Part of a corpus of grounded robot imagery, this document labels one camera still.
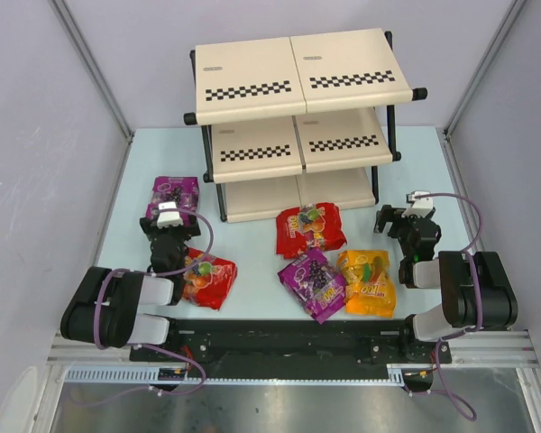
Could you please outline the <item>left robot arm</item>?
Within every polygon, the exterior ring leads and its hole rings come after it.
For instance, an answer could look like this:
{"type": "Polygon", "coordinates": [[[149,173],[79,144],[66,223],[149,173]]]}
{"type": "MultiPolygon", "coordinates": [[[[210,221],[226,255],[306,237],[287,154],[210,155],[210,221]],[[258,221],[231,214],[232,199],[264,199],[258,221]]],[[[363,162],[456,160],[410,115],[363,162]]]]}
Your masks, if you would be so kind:
{"type": "Polygon", "coordinates": [[[145,272],[92,266],[66,307],[60,333],[65,339],[106,349],[126,345],[161,345],[170,322],[143,314],[141,306],[170,306],[183,295],[187,241],[200,235],[197,213],[186,211],[189,222],[175,214],[142,217],[140,226],[150,241],[150,266],[145,272]]]}

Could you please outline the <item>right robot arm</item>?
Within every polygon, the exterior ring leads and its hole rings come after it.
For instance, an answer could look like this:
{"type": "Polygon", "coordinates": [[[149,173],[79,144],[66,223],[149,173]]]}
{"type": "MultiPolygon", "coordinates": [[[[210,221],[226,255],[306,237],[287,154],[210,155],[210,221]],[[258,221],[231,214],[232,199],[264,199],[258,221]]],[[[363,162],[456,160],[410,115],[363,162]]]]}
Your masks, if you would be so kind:
{"type": "Polygon", "coordinates": [[[399,329],[398,351],[414,363],[444,360],[446,341],[483,329],[513,325],[518,301],[496,252],[437,251],[442,228],[434,207],[382,206],[373,231],[399,244],[398,281],[411,290],[438,290],[430,310],[408,316],[399,329]]]}

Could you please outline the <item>red fruit candy bag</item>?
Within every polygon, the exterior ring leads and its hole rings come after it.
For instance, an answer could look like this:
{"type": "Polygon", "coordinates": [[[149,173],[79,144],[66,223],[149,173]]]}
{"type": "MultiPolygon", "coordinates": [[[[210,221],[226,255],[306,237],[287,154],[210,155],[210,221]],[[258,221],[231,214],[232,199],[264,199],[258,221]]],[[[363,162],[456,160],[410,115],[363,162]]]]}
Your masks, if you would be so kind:
{"type": "Polygon", "coordinates": [[[184,273],[183,299],[191,304],[219,310],[238,274],[235,263],[189,248],[185,264],[194,265],[184,273]]]}
{"type": "Polygon", "coordinates": [[[284,259],[314,248],[337,250],[347,243],[339,207],[330,202],[286,209],[276,217],[276,228],[276,254],[284,259]]]}

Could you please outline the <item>orange candy bag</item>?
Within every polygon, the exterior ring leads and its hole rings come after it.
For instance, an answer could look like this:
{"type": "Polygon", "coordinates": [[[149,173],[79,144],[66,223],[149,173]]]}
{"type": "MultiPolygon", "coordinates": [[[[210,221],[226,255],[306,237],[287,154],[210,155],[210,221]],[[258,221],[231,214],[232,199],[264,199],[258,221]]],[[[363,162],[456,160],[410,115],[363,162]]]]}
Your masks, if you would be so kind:
{"type": "Polygon", "coordinates": [[[396,291],[390,258],[383,250],[346,250],[336,266],[346,281],[345,311],[351,315],[392,318],[396,291]]]}

